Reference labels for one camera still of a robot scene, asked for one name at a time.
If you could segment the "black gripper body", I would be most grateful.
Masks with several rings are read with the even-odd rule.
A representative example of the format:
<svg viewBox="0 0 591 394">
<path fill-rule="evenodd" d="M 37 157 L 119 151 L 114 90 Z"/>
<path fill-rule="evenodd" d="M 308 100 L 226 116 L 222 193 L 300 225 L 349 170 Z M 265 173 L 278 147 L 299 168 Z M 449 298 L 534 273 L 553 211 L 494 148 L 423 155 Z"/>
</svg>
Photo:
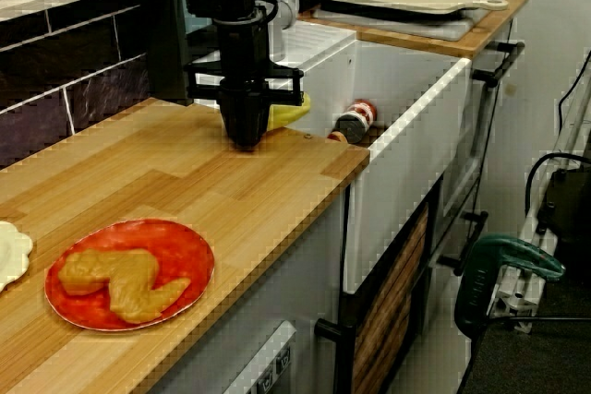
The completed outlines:
<svg viewBox="0 0 591 394">
<path fill-rule="evenodd" d="M 267 110 L 273 104 L 301 106 L 300 80 L 304 73 L 270 59 L 268 20 L 214 19 L 219 59 L 191 62 L 187 95 L 215 100 L 220 107 Z"/>
</svg>

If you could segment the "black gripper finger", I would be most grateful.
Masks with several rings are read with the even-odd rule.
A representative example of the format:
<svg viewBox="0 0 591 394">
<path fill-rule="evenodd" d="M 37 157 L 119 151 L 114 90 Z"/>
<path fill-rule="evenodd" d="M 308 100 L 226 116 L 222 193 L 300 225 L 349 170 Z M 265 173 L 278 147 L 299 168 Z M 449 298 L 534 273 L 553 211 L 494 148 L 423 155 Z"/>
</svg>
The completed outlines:
<svg viewBox="0 0 591 394">
<path fill-rule="evenodd" d="M 220 112 L 227 136 L 238 149 L 244 150 L 246 145 L 243 143 L 243 138 L 241 136 L 242 126 L 240 123 L 239 110 L 235 107 L 220 107 Z"/>
<path fill-rule="evenodd" d="M 269 122 L 269 104 L 248 106 L 244 134 L 245 149 L 254 149 L 267 131 Z"/>
</svg>

